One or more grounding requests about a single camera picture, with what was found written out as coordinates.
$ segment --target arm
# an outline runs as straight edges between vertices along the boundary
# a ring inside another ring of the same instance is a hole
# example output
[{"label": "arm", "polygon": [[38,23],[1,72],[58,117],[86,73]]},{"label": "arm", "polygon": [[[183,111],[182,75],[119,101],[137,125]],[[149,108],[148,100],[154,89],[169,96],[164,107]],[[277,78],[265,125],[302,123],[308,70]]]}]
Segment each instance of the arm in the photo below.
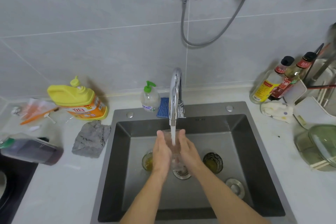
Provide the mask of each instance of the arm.
[{"label": "arm", "polygon": [[196,177],[207,196],[218,222],[221,224],[269,224],[248,204],[237,197],[229,187],[216,177],[202,162],[195,145],[179,132],[181,156],[189,172]]},{"label": "arm", "polygon": [[157,132],[153,148],[153,171],[144,187],[135,197],[120,224],[154,223],[158,210],[162,186],[170,167],[171,151],[166,145],[163,132]]}]

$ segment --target gray cloth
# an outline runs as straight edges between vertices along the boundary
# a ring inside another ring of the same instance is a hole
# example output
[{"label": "gray cloth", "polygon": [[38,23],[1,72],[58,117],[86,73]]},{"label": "gray cloth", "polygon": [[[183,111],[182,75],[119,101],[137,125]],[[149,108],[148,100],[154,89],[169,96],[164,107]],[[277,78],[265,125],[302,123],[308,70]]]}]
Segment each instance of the gray cloth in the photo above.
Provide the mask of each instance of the gray cloth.
[{"label": "gray cloth", "polygon": [[111,126],[101,125],[100,120],[82,126],[72,147],[72,153],[80,156],[98,158],[109,137]]}]

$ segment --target person's left hand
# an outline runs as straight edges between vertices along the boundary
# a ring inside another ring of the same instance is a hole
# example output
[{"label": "person's left hand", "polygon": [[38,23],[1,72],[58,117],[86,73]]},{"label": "person's left hand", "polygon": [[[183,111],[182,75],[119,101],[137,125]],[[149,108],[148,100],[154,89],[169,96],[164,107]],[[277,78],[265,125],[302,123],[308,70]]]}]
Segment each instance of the person's left hand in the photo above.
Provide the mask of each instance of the person's left hand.
[{"label": "person's left hand", "polygon": [[156,134],[157,138],[153,148],[152,174],[159,174],[163,181],[165,181],[170,168],[171,150],[166,145],[163,132],[158,130]]}]

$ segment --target faucet spout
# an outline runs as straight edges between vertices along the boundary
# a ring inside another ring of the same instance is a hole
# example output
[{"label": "faucet spout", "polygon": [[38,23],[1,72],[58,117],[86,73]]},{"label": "faucet spout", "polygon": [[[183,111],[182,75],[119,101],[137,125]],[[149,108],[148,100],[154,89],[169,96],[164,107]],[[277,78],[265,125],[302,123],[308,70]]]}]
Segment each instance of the faucet spout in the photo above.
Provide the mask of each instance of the faucet spout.
[{"label": "faucet spout", "polygon": [[182,100],[182,70],[177,67],[173,71],[169,91],[169,124],[176,126],[176,120],[184,118],[184,104]]}]

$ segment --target black stove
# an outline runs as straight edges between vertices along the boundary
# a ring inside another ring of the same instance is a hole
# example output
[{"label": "black stove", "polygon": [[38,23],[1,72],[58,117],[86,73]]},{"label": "black stove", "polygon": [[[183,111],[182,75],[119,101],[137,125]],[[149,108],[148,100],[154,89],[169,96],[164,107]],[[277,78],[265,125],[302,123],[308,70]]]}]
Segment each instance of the black stove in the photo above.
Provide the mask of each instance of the black stove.
[{"label": "black stove", "polygon": [[0,154],[0,170],[7,176],[6,190],[0,198],[1,224],[12,222],[37,165]]}]

